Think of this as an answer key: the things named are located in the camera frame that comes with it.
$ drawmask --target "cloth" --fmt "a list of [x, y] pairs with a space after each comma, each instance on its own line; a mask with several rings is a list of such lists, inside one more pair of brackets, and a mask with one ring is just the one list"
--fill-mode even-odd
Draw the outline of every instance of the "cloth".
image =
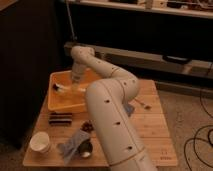
[[134, 112], [134, 110], [135, 110], [135, 107], [132, 106], [132, 105], [129, 104], [129, 103], [123, 104], [123, 107], [124, 107], [124, 109], [125, 109], [125, 111], [126, 111], [128, 117], [130, 117], [130, 116], [132, 115], [132, 113]]
[[66, 143], [59, 143], [57, 145], [66, 165], [77, 153], [77, 149], [81, 143], [88, 139], [90, 139], [89, 133], [82, 130], [77, 130]]

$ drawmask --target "orange container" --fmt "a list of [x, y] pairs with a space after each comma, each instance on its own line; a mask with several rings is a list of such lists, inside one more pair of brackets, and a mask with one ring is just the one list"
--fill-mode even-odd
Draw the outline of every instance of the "orange container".
[[[50, 75], [48, 90], [48, 109], [56, 113], [81, 113], [86, 111], [85, 89], [91, 82], [100, 79], [94, 71], [87, 69], [78, 90], [72, 91], [71, 71], [54, 72]], [[53, 86], [59, 84], [66, 89], [56, 91]]]

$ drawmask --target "black cable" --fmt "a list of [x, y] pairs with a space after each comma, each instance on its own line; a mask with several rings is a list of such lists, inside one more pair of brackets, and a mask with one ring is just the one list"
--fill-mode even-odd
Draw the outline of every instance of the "black cable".
[[[204, 77], [207, 77], [207, 76], [209, 75], [209, 73], [210, 73], [210, 71], [211, 71], [211, 69], [212, 69], [212, 66], [213, 66], [213, 62], [211, 63], [211, 65], [210, 65], [209, 69], [207, 70], [206, 74], [204, 75]], [[204, 105], [204, 103], [203, 103], [203, 99], [202, 99], [203, 90], [204, 90], [204, 88], [200, 88], [200, 96], [199, 96], [199, 97], [200, 97], [200, 104], [201, 104], [203, 110], [205, 111], [205, 113], [206, 113], [209, 117], [213, 118], [213, 115], [206, 109], [206, 107], [205, 107], [205, 105]], [[206, 140], [206, 139], [203, 139], [203, 138], [197, 137], [198, 134], [199, 134], [199, 132], [200, 132], [201, 130], [203, 130], [203, 129], [205, 129], [205, 128], [209, 128], [209, 127], [213, 127], [213, 125], [206, 125], [206, 126], [203, 126], [203, 127], [199, 128], [199, 129], [196, 131], [194, 137], [193, 137], [193, 138], [189, 138], [189, 139], [185, 142], [185, 144], [184, 144], [184, 157], [185, 157], [187, 166], [189, 167], [190, 171], [192, 171], [192, 168], [191, 168], [191, 166], [190, 166], [190, 164], [189, 164], [189, 161], [188, 161], [188, 158], [187, 158], [187, 153], [186, 153], [186, 147], [187, 147], [187, 144], [188, 144], [190, 141], [193, 141], [193, 150], [194, 150], [194, 153], [195, 153], [196, 157], [198, 158], [198, 160], [199, 160], [200, 162], [202, 162], [203, 164], [205, 164], [206, 166], [208, 166], [208, 167], [210, 167], [210, 168], [213, 168], [213, 164], [209, 164], [209, 163], [207, 163], [206, 161], [204, 161], [204, 160], [199, 156], [199, 154], [198, 154], [198, 152], [197, 152], [197, 149], [196, 149], [196, 141], [197, 141], [197, 140], [203, 141], [203, 142], [207, 143], [208, 145], [210, 145], [211, 147], [213, 147], [213, 141], [212, 141], [212, 139], [211, 139], [211, 134], [213, 133], [213, 129], [210, 129], [210, 130], [208, 131], [207, 140]]]
[[203, 130], [203, 129], [205, 129], [205, 128], [208, 128], [208, 127], [213, 127], [213, 125], [207, 125], [207, 126], [203, 126], [203, 127], [199, 128], [199, 129], [196, 131], [195, 136], [194, 136], [193, 138], [189, 138], [189, 139], [185, 142], [185, 144], [184, 144], [184, 158], [185, 158], [185, 160], [186, 160], [187, 166], [189, 167], [189, 170], [190, 170], [190, 171], [192, 171], [192, 168], [191, 168], [191, 166], [190, 166], [190, 164], [189, 164], [189, 161], [188, 161], [188, 158], [187, 158], [187, 153], [186, 153], [186, 147], [187, 147], [187, 145], [188, 145], [188, 143], [189, 143], [190, 141], [193, 141], [193, 150], [194, 150], [195, 155], [196, 155], [196, 157], [198, 158], [198, 160], [199, 160], [200, 162], [202, 162], [203, 164], [205, 164], [206, 166], [208, 166], [208, 167], [210, 167], [210, 168], [213, 168], [213, 164], [207, 163], [206, 161], [204, 161], [204, 160], [199, 156], [199, 154], [198, 154], [198, 152], [197, 152], [197, 148], [196, 148], [196, 141], [197, 141], [197, 140], [203, 141], [203, 142], [207, 143], [208, 145], [210, 145], [211, 147], [213, 147], [213, 146], [212, 146], [212, 141], [211, 141], [211, 138], [210, 138], [210, 135], [211, 135], [211, 133], [213, 132], [213, 129], [210, 129], [210, 130], [208, 131], [208, 135], [207, 135], [208, 140], [197, 137], [198, 134], [199, 134], [199, 132], [200, 132], [201, 130]]

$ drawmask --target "wooden table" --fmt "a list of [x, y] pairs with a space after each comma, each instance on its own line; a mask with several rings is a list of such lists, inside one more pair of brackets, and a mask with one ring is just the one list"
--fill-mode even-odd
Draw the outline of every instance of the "wooden table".
[[0, 11], [14, 4], [18, 0], [0, 0]]
[[[176, 153], [169, 135], [155, 83], [152, 80], [141, 80], [140, 83], [141, 90], [136, 99], [151, 106], [151, 109], [145, 109], [141, 104], [133, 100], [131, 104], [135, 107], [135, 111], [130, 120], [141, 136], [156, 166], [176, 166]], [[38, 131], [46, 131], [52, 143], [51, 149], [48, 153], [38, 154], [28, 147], [23, 160], [24, 166], [65, 167], [64, 161], [56, 147], [57, 144], [66, 142], [85, 121], [89, 120], [87, 113], [78, 113], [73, 115], [72, 126], [50, 126], [48, 124], [50, 113], [47, 109], [47, 99], [45, 99], [33, 134]], [[82, 159], [76, 156], [67, 167], [108, 166], [95, 133], [92, 133], [91, 140], [94, 147], [92, 157]]]

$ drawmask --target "floor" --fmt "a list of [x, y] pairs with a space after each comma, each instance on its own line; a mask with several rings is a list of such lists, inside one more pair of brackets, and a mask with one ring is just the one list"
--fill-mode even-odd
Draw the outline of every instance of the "floor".
[[[172, 93], [168, 91], [159, 90], [159, 96], [162, 102], [162, 107], [165, 112], [168, 127], [173, 139], [174, 147], [177, 153], [179, 165], [177, 167], [159, 167], [159, 171], [184, 171], [189, 170], [186, 161], [184, 159], [184, 144], [187, 139], [192, 138], [195, 132], [205, 125], [213, 125], [213, 118], [209, 117], [201, 106], [199, 97], [184, 95], [180, 93]], [[209, 113], [213, 115], [213, 100], [203, 98], [204, 105]], [[207, 131], [209, 128], [203, 129], [199, 133], [199, 138], [207, 139]], [[105, 171], [105, 169], [50, 169], [50, 168], [26, 168], [22, 166], [22, 160], [25, 153], [26, 145], [29, 141], [31, 130], [29, 130], [24, 146], [21, 150], [15, 150], [9, 145], [0, 143], [0, 170], [2, 171], [28, 171], [28, 170], [99, 170]], [[200, 158], [209, 165], [213, 165], [212, 155], [213, 148], [205, 142], [200, 140], [196, 141], [196, 149]], [[193, 152], [193, 144], [190, 141], [186, 148], [187, 158], [193, 171], [210, 171], [213, 170], [210, 167], [202, 164], [195, 153]]]

